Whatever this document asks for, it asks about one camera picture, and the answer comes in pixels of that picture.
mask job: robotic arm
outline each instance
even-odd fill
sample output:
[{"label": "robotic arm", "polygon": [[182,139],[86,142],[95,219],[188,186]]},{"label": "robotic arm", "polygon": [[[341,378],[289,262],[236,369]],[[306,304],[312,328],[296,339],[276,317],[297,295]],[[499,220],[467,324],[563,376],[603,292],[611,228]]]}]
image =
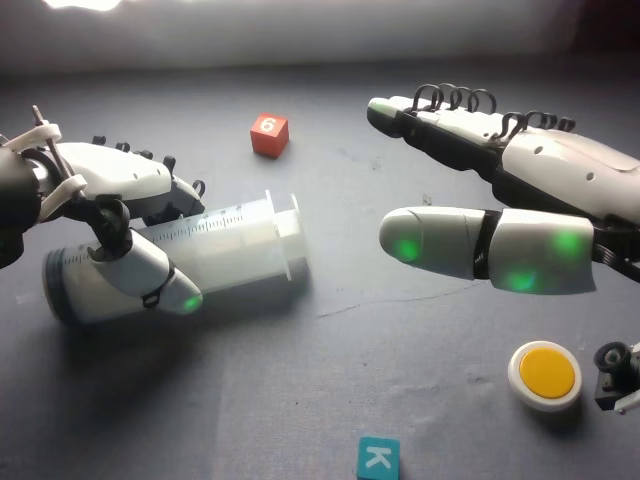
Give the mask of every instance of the robotic arm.
[{"label": "robotic arm", "polygon": [[92,228],[100,248],[89,251],[91,261],[120,292],[178,314],[186,301],[200,305],[198,287],[129,221],[152,225],[202,213],[204,183],[174,176],[173,157],[160,164],[126,143],[107,148],[104,137],[57,144],[58,126],[33,110],[36,127],[0,146],[0,268],[22,255],[24,232],[65,216]]},{"label": "robotic arm", "polygon": [[[443,87],[451,89],[449,103]],[[430,101],[421,98],[427,89]],[[481,95],[490,100],[489,113],[478,111]],[[380,227],[385,252],[416,268],[489,279],[519,293],[593,291],[592,261],[640,282],[634,265],[640,261],[640,161],[570,133],[576,124],[569,118],[496,110],[488,91],[451,84],[369,102],[367,118],[376,129],[454,170],[476,171],[496,199],[512,207],[394,210]],[[640,406],[640,344],[604,345],[594,361],[600,370],[595,398],[603,410]]]}]

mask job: gray tabletop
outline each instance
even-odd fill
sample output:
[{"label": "gray tabletop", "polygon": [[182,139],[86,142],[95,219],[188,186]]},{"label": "gray tabletop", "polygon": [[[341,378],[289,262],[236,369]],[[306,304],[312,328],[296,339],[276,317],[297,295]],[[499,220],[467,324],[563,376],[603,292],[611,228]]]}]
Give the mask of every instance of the gray tabletop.
[{"label": "gray tabletop", "polygon": [[[475,173],[376,132],[374,96],[426,82],[488,88],[500,111],[575,118],[577,132],[640,157],[637,57],[89,75],[11,80],[0,132],[128,141],[207,183],[222,208],[265,189],[297,195],[311,269],[206,299],[190,318],[132,318],[67,335],[42,294],[45,253],[91,238],[59,220],[29,231],[0,272],[0,478],[350,479],[362,435],[401,442],[415,479],[602,479],[640,464],[640,415],[599,411],[591,358],[640,341],[638,286],[595,267],[598,292],[522,296],[413,270],[378,245],[401,206],[500,208]],[[255,156],[249,128],[286,116],[291,142]],[[507,363],[550,340],[577,357],[583,401],[549,421],[512,396]]]}]

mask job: blue block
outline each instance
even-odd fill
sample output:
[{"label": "blue block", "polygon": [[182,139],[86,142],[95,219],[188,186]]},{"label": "blue block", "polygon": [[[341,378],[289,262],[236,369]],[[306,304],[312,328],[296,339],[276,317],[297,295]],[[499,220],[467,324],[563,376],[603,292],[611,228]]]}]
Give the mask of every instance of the blue block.
[{"label": "blue block", "polygon": [[391,438],[361,437],[356,475],[358,480],[398,480],[400,442]]}]

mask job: large plastic syringe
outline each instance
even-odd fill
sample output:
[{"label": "large plastic syringe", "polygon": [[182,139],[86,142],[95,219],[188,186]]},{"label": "large plastic syringe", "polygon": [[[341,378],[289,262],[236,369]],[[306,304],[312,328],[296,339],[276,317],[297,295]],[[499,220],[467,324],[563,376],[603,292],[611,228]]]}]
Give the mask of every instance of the large plastic syringe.
[{"label": "large plastic syringe", "polygon": [[[162,250],[203,295],[277,275],[291,280],[293,263],[306,260],[296,199],[277,212],[266,198],[138,230]],[[144,310],[142,301],[116,290],[96,271],[87,248],[48,254],[43,283],[49,306],[63,323],[96,323]]]}]

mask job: red block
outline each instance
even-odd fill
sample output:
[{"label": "red block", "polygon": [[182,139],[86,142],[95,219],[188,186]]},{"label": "red block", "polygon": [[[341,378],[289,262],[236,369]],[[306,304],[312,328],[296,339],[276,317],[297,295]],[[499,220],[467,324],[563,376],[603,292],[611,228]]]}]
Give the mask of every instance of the red block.
[{"label": "red block", "polygon": [[253,151],[278,158],[289,142],[289,122],[284,117],[262,113],[251,127]]}]

